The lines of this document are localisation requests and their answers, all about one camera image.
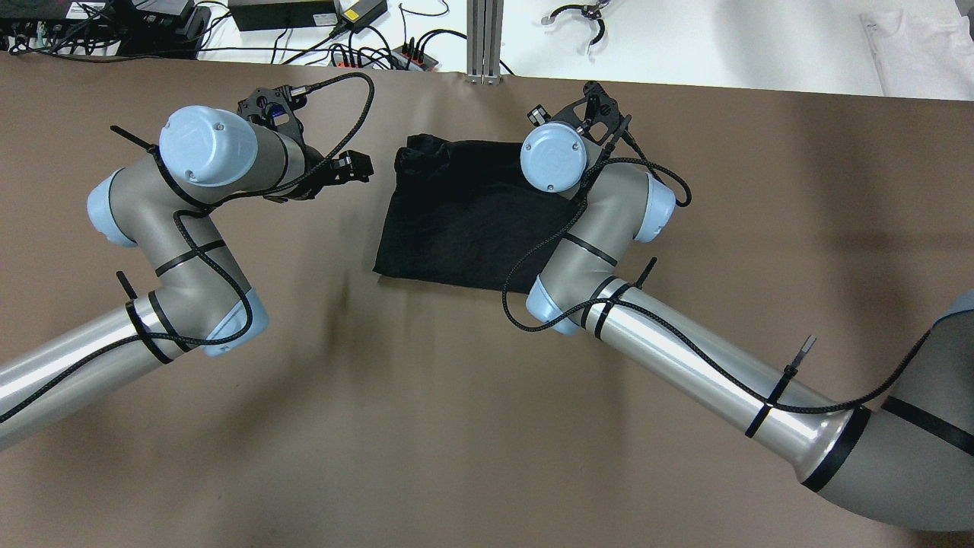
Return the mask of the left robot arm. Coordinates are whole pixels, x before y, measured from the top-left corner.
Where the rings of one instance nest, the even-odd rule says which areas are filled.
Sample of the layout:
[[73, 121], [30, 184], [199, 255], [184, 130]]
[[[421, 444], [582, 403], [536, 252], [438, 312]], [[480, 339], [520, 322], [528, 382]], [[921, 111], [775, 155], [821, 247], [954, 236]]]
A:
[[269, 319], [212, 213], [240, 198], [312, 200], [327, 185], [366, 181], [368, 156], [345, 145], [368, 115], [368, 89], [350, 132], [326, 154], [307, 145], [296, 110], [324, 83], [257, 89], [234, 111], [187, 105], [158, 142], [88, 194], [95, 230], [143, 253], [158, 279], [72, 332], [2, 367], [2, 447], [10, 448], [108, 394], [201, 349], [220, 356]]

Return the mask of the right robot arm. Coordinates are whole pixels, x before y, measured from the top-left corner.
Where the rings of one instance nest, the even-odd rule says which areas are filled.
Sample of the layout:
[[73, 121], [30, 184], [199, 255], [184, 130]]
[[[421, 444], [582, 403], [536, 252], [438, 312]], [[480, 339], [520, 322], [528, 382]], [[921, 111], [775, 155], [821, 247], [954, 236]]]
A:
[[943, 312], [881, 385], [842, 403], [797, 381], [814, 338], [775, 370], [616, 276], [634, 242], [657, 238], [678, 207], [667, 169], [641, 156], [618, 101], [598, 82], [550, 114], [536, 105], [520, 169], [536, 190], [577, 205], [526, 306], [540, 329], [591, 333], [790, 464], [821, 499], [875, 521], [972, 528], [972, 292]]

